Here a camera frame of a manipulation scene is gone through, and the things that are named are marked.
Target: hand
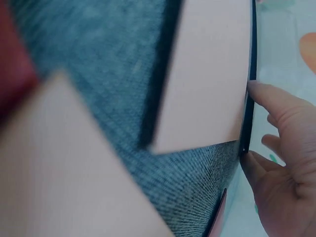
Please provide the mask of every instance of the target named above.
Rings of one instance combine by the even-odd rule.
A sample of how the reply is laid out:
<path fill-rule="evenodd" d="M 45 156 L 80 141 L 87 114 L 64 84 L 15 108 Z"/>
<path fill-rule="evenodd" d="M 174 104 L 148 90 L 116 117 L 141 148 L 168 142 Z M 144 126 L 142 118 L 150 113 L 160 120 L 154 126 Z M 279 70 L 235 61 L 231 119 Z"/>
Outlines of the hand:
<path fill-rule="evenodd" d="M 279 137 L 262 143 L 286 164 L 255 152 L 240 159 L 259 217 L 270 237 L 316 236 L 316 107 L 279 88 L 252 81 L 250 96 L 270 114 Z"/>

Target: gray knit fabric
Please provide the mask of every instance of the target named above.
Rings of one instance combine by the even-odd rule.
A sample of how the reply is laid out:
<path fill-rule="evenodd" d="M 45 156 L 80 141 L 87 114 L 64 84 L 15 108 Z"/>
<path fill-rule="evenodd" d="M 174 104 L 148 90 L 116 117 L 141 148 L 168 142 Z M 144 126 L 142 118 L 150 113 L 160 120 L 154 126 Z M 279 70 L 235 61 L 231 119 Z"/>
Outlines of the gray knit fabric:
<path fill-rule="evenodd" d="M 152 121 L 144 121 L 155 117 L 164 71 L 159 65 L 179 4 L 11 0 L 11 11 L 39 73 L 58 67 L 70 72 L 107 139 L 175 235 L 201 237 L 234 173 L 237 143 L 163 156 L 140 148 L 141 137 L 150 138 Z"/>

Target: white surface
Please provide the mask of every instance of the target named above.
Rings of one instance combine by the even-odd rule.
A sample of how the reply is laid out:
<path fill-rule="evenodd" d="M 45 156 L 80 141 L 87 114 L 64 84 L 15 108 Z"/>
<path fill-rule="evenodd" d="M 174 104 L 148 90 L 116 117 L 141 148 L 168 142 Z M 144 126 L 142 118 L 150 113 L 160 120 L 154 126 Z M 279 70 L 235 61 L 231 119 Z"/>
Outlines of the white surface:
<path fill-rule="evenodd" d="M 186 0 L 153 149 L 238 140 L 248 78 L 250 0 Z"/>
<path fill-rule="evenodd" d="M 316 105 L 316 75 L 302 60 L 298 44 L 304 34 L 316 32 L 316 1 L 291 2 L 295 4 L 268 7 L 265 11 L 262 6 L 258 7 L 258 80 L 281 87 Z M 267 158 L 274 155 L 282 164 L 261 144 L 263 135 L 277 135 L 277 130 L 267 122 L 267 115 L 263 108 L 255 107 L 250 148 Z M 267 237 L 254 206 L 251 188 L 242 174 L 221 237 Z"/>
<path fill-rule="evenodd" d="M 64 78 L 0 133 L 1 237 L 172 237 Z"/>

